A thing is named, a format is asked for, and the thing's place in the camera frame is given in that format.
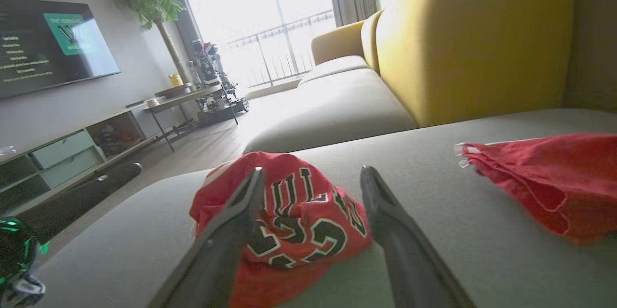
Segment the balcony railing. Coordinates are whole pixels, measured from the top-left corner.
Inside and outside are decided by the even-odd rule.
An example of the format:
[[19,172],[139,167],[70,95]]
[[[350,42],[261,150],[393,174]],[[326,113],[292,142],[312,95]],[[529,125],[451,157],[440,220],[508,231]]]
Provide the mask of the balcony railing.
[[335,28],[332,10],[314,14],[222,47],[223,64],[247,88],[274,86],[299,78],[315,67],[313,37]]

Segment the yellow sofa backrest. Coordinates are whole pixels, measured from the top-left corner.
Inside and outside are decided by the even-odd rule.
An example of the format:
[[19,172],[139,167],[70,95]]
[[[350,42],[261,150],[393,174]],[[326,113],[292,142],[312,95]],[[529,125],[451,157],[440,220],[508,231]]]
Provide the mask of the yellow sofa backrest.
[[363,56],[361,36],[363,24],[364,20],[337,27],[333,31],[314,37],[311,49],[315,65],[349,55]]
[[384,82],[433,126],[558,107],[572,0],[399,0],[381,14]]
[[362,50],[364,51],[364,60],[366,64],[374,71],[379,73],[379,61],[377,60],[377,41],[375,40],[375,31],[377,30],[377,21],[383,10],[379,10],[375,14],[369,16],[362,24]]

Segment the gray sofa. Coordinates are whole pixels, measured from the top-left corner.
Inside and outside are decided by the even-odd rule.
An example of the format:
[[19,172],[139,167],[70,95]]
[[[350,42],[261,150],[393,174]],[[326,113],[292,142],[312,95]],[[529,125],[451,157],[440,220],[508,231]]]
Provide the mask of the gray sofa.
[[[386,134],[295,152],[362,200],[372,165],[479,308],[594,307],[617,302],[617,240],[575,246],[546,231],[487,178],[460,168],[454,145],[576,132],[617,133],[617,115],[554,109]],[[40,308],[144,307],[192,245],[192,198],[207,171],[130,197],[36,271]],[[376,244],[335,264],[282,308],[393,306]]]
[[253,136],[245,153],[293,152],[418,127],[360,56],[319,64],[281,97],[285,107],[269,109],[272,120]]

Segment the plant trunk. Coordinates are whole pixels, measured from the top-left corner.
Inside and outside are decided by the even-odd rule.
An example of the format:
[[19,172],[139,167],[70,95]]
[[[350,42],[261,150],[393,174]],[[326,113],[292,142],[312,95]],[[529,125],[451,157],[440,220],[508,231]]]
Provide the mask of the plant trunk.
[[182,61],[180,60],[178,51],[176,50],[176,47],[174,47],[174,42],[172,42],[172,38],[169,36],[167,27],[165,27],[165,23],[155,22],[155,24],[156,24],[156,27],[159,29],[159,32],[161,32],[163,41],[165,42],[165,45],[167,46],[167,49],[169,50],[169,54],[172,56],[172,60],[174,61],[174,65],[176,65],[176,68],[178,69],[178,74],[180,75],[182,82],[184,84],[187,84],[187,82],[191,82],[191,80],[189,79],[189,76],[187,75],[187,71],[185,71],[185,66],[182,64]]

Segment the sofa armrest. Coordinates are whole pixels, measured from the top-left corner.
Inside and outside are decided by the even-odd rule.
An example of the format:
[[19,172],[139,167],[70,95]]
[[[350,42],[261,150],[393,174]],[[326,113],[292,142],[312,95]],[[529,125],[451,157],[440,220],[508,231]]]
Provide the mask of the sofa armrest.
[[311,49],[315,64],[334,60],[335,58],[359,55],[364,57],[361,29],[364,20],[342,27],[313,38]]

